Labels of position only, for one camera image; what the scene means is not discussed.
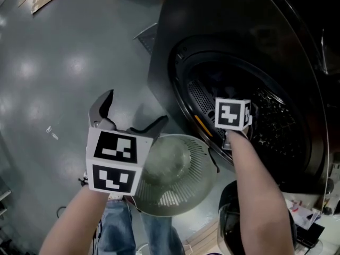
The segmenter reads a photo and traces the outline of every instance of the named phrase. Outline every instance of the black appliance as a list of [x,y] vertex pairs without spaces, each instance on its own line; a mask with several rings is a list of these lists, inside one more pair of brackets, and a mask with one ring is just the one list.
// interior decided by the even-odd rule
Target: black appliance
[[305,247],[312,249],[317,245],[319,237],[323,233],[324,229],[324,227],[315,223],[311,225],[309,230],[296,226],[297,241]]
[[[236,181],[224,188],[219,200],[218,211],[217,243],[219,248],[224,253],[231,251],[231,254],[245,255],[241,240],[240,205]],[[288,209],[287,213],[290,218],[293,246],[295,247],[298,241],[297,226]]]
[[328,136],[340,133],[339,9],[340,0],[164,0],[149,87],[231,163],[215,97],[251,99],[249,137],[281,190],[323,193],[329,149],[340,148]]

